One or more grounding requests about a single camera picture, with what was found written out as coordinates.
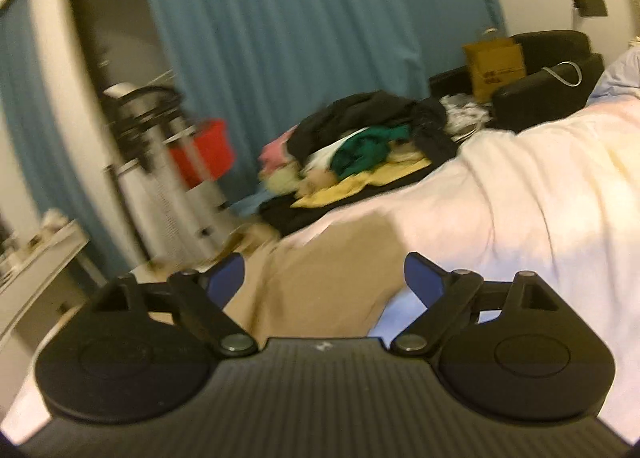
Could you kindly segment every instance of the pink cloth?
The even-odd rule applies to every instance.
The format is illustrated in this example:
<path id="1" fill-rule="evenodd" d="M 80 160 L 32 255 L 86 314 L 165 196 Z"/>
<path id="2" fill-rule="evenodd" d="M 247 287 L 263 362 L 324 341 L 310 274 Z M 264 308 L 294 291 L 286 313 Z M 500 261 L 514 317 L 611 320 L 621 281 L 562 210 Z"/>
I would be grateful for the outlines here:
<path id="1" fill-rule="evenodd" d="M 258 160 L 262 163 L 262 173 L 268 177 L 276 169 L 289 164 L 290 155 L 287 153 L 287 141 L 296 127 L 285 131 L 280 137 L 273 142 L 267 144 L 263 149 Z"/>

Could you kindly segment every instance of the yellow cloth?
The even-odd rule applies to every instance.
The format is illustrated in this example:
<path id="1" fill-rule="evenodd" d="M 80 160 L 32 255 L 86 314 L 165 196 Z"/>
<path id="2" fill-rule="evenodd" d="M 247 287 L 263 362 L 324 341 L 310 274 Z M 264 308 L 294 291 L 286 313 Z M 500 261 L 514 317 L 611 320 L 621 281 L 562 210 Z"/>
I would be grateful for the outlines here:
<path id="1" fill-rule="evenodd" d="M 305 196 L 297 202 L 294 202 L 292 207 L 324 207 L 359 193 L 366 185 L 386 185 L 398 180 L 398 178 L 411 175 L 430 164 L 431 162 L 428 159 L 422 159 L 417 162 L 385 162 L 385 164 L 380 164 L 374 168 L 373 171 L 361 171 L 356 175 L 345 178 L 334 186 Z"/>

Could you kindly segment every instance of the blue curtain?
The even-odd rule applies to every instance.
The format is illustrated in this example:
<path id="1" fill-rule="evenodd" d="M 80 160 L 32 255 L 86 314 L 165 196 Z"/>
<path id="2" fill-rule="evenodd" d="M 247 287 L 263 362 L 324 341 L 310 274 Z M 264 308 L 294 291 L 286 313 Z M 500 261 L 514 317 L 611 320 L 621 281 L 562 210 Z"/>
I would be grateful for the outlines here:
<path id="1" fill-rule="evenodd" d="M 57 207 L 77 219 L 91 242 L 87 255 L 108 278 L 129 270 L 78 181 L 47 101 L 28 0 L 0 10 L 0 111 L 25 180 L 41 213 Z"/>
<path id="2" fill-rule="evenodd" d="M 228 123 L 231 200 L 255 189 L 262 146 L 318 107 L 378 89 L 424 98 L 463 43 L 502 26 L 497 0 L 149 2 L 187 109 Z"/>

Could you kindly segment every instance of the wall outlet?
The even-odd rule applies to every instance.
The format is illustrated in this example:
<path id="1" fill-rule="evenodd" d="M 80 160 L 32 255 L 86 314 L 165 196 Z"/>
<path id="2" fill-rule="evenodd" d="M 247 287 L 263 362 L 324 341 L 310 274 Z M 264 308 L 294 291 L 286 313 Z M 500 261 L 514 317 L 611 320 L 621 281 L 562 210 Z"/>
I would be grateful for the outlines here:
<path id="1" fill-rule="evenodd" d="M 609 16 L 604 0 L 574 0 L 574 8 L 582 18 Z"/>

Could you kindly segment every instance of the ribbed black surface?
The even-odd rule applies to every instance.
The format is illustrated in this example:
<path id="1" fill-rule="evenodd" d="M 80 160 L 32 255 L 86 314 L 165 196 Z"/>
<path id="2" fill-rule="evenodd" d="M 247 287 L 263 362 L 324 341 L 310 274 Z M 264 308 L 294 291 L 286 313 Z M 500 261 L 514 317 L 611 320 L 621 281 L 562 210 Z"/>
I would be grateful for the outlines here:
<path id="1" fill-rule="evenodd" d="M 392 356 L 377 340 L 329 343 L 272 340 L 258 356 L 225 361 L 200 394 L 161 418 L 119 427 L 57 419 L 22 450 L 33 458 L 617 458 L 628 450 L 595 419 L 545 428 L 485 419 L 453 400 L 427 364 Z"/>

